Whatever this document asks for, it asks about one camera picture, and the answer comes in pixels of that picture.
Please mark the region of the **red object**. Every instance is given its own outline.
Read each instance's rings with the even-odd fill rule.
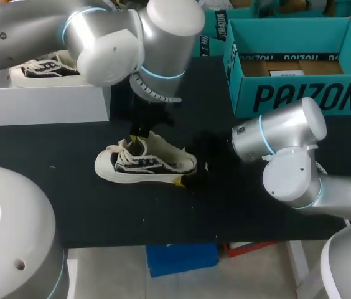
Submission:
[[[235,249],[230,249],[228,247],[228,244],[224,244],[224,250],[229,257],[236,257],[238,255],[247,254],[248,252],[255,251],[273,244],[276,244],[276,242],[251,243]]]

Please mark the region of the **white label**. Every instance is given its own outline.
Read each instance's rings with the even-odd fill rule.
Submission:
[[[302,70],[271,70],[269,74],[272,77],[279,76],[304,76],[304,72]]]

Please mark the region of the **white sneaker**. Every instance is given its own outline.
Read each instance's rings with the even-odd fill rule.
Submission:
[[[121,140],[100,153],[95,172],[101,178],[120,184],[156,181],[180,185],[181,177],[196,169],[195,156],[172,146],[159,135],[136,138],[134,143]]]
[[[45,55],[9,70],[16,87],[55,87],[88,85],[66,50]]]

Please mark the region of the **robotic arm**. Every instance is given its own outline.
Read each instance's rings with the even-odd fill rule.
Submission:
[[[68,49],[87,82],[110,86],[129,74],[155,103],[175,97],[205,17],[194,0],[151,0],[110,11],[101,0],[26,0],[0,5],[0,69]]]
[[[263,184],[275,199],[303,213],[351,220],[351,177],[321,174],[315,161],[326,134],[321,109],[303,98],[234,127],[232,144],[243,162],[268,161]]]

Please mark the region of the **white box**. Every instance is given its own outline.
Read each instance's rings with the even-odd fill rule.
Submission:
[[[109,121],[111,88],[12,87],[0,71],[0,126]]]

